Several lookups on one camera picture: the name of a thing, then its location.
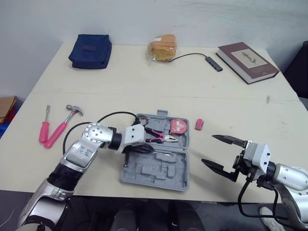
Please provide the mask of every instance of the blue pouch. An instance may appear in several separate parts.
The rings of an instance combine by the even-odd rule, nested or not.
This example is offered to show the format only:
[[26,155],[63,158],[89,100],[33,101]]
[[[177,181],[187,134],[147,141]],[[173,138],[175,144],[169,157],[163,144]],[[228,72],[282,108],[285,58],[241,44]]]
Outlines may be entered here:
[[105,69],[111,54],[109,35],[78,35],[69,55],[73,67],[81,69]]

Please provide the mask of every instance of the bread in plastic bag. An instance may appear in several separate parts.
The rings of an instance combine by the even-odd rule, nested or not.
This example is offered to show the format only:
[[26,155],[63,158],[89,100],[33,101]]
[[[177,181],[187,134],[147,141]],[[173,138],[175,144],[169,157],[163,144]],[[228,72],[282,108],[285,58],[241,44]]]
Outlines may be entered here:
[[148,45],[148,55],[153,61],[170,62],[176,52],[176,37],[172,34],[157,36]]

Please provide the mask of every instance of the hammer head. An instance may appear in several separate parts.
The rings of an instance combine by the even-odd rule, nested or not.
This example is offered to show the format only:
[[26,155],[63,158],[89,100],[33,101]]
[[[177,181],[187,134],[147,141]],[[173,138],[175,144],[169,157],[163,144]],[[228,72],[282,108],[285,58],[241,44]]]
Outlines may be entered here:
[[68,104],[68,105],[66,106],[66,108],[67,108],[68,110],[72,111],[72,112],[75,112],[76,114],[77,114],[77,113],[80,113],[80,114],[83,116],[83,112],[82,112],[82,110],[81,110],[80,107],[72,106],[72,105],[69,105],[69,104]]

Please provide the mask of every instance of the hammer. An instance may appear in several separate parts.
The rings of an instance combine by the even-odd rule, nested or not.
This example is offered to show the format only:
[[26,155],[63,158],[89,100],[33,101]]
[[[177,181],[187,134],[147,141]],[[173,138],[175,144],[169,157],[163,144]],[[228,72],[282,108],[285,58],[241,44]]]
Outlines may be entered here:
[[71,120],[71,118],[77,114],[80,113],[83,116],[82,110],[77,106],[71,106],[67,105],[66,108],[71,111],[69,116],[66,118],[62,124],[60,124],[57,129],[53,132],[53,134],[49,137],[49,139],[44,143],[45,148],[51,148],[53,144],[56,142],[56,140],[59,138],[59,136],[63,133],[65,128],[67,127],[67,123]]

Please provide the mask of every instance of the tool case compartment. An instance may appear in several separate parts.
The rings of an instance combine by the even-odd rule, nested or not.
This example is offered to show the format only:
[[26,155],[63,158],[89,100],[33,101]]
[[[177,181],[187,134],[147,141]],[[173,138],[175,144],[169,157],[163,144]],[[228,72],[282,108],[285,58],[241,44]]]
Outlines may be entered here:
[[126,183],[147,185],[176,191],[189,189],[189,157],[186,149],[189,146],[189,123],[187,119],[168,117],[167,111],[158,110],[157,115],[138,114],[146,116],[146,128],[163,131],[169,134],[171,120],[185,121],[187,130],[183,134],[171,134],[178,142],[147,143],[154,148],[155,153],[129,154],[127,167],[124,167],[121,180]]

